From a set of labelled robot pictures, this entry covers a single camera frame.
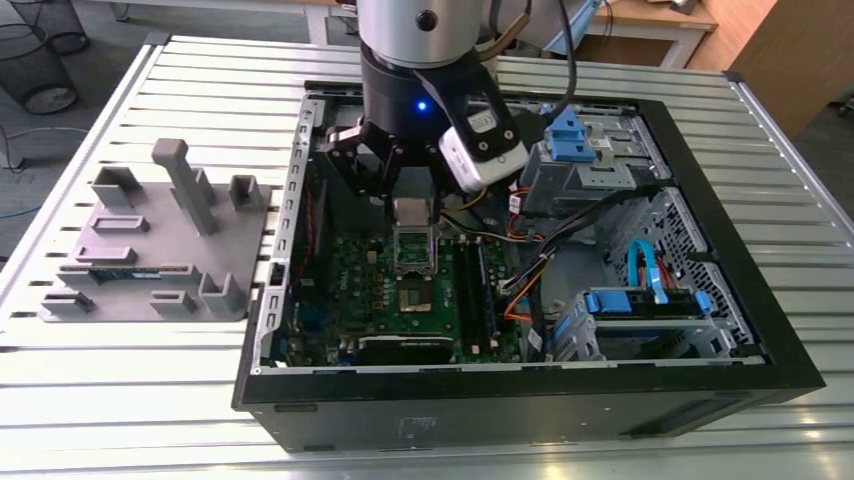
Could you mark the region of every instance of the floor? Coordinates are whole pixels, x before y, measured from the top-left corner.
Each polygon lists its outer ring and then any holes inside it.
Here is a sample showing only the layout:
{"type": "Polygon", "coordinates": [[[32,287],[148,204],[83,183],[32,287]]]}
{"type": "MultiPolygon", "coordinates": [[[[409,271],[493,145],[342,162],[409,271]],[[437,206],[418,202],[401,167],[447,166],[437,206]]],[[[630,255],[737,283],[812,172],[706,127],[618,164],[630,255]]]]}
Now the floor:
{"type": "MultiPolygon", "coordinates": [[[[309,41],[306,22],[298,15],[136,5],[131,9],[132,20],[119,23],[107,4],[78,0],[75,5],[92,40],[86,53],[66,58],[82,102],[66,113],[32,117],[11,105],[0,92],[0,125],[11,134],[46,126],[87,129],[152,30],[252,40],[309,41]]],[[[19,21],[8,3],[0,2],[0,24],[19,21]]],[[[333,21],[331,27],[335,44],[357,44],[341,22],[333,21]]],[[[42,132],[14,140],[14,147],[30,158],[30,167],[20,175],[0,168],[0,217],[40,205],[82,138],[75,132],[42,132]]],[[[849,214],[854,215],[854,190],[850,189],[854,185],[854,115],[841,119],[828,109],[798,139],[797,147],[849,214]]],[[[0,257],[12,253],[31,220],[32,215],[0,218],[0,257]]]]}

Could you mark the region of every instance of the green circuit board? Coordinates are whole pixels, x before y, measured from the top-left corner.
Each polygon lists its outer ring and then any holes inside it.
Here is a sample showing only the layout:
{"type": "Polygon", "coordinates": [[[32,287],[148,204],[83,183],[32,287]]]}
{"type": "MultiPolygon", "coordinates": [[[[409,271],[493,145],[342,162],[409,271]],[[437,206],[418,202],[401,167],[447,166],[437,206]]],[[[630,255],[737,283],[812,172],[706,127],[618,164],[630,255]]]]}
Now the green circuit board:
{"type": "MultiPolygon", "coordinates": [[[[475,241],[483,252],[485,274],[494,290],[498,281],[510,276],[499,242],[473,238],[441,239],[437,273],[399,277],[394,273],[395,252],[390,237],[339,237],[334,241],[333,260],[325,272],[327,292],[323,305],[303,303],[303,312],[298,312],[298,318],[304,318],[306,312],[323,316],[323,328],[313,329],[314,332],[304,336],[303,358],[307,363],[342,364],[341,352],[349,345],[353,349],[353,343],[361,337],[379,335],[451,338],[453,363],[519,361],[518,326],[498,319],[498,310],[491,347],[478,348],[466,344],[459,296],[471,295],[471,292],[458,291],[457,269],[465,267],[455,262],[459,257],[455,257],[454,249],[459,250],[463,244],[470,247],[475,241]]],[[[490,292],[490,298],[497,298],[494,292],[490,292]]]]}

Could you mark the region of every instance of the wooden cabinet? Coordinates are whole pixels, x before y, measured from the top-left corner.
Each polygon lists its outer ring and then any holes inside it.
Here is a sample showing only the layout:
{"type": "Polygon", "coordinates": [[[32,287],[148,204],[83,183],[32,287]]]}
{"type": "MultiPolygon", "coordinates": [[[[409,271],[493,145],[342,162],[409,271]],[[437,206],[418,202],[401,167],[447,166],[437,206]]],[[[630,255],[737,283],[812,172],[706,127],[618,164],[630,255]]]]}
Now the wooden cabinet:
{"type": "Polygon", "coordinates": [[[703,0],[718,21],[689,68],[736,70],[789,137],[854,82],[853,0],[703,0]]]}

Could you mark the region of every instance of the ram slot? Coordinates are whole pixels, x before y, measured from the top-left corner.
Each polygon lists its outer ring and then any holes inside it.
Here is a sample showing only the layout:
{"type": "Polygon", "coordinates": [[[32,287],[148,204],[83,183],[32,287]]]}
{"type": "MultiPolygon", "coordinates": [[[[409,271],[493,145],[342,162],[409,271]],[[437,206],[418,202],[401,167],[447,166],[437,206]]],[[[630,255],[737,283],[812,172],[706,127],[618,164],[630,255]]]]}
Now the ram slot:
{"type": "Polygon", "coordinates": [[[463,351],[473,355],[486,353],[490,346],[482,306],[486,299],[477,248],[478,246],[471,243],[454,245],[454,281],[463,351]]]}
{"type": "Polygon", "coordinates": [[[481,306],[483,308],[483,321],[486,322],[487,335],[490,339],[498,336],[498,324],[495,323],[495,298],[493,297],[493,285],[490,284],[490,266],[486,261],[486,248],[483,245],[477,245],[478,249],[478,264],[481,266],[481,293],[483,294],[483,302],[481,306]]]}

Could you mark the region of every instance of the blue cable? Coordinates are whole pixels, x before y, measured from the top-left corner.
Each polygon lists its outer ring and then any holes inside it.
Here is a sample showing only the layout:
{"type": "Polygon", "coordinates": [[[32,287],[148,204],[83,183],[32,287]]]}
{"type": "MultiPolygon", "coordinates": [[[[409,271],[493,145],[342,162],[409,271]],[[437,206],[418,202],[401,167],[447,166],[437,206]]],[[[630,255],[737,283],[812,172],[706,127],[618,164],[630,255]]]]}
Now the blue cable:
{"type": "Polygon", "coordinates": [[[635,239],[629,246],[629,286],[639,287],[638,280],[638,250],[643,251],[643,261],[646,262],[646,284],[653,288],[655,303],[667,303],[667,294],[662,282],[662,272],[655,262],[655,250],[653,244],[643,239],[635,239]]]}
{"type": "Polygon", "coordinates": [[[0,220],[6,220],[7,218],[20,217],[23,215],[27,215],[28,213],[39,211],[40,208],[42,208],[42,205],[39,205],[38,207],[31,208],[30,210],[24,210],[23,212],[15,212],[15,213],[3,214],[3,215],[0,215],[0,220]]]}

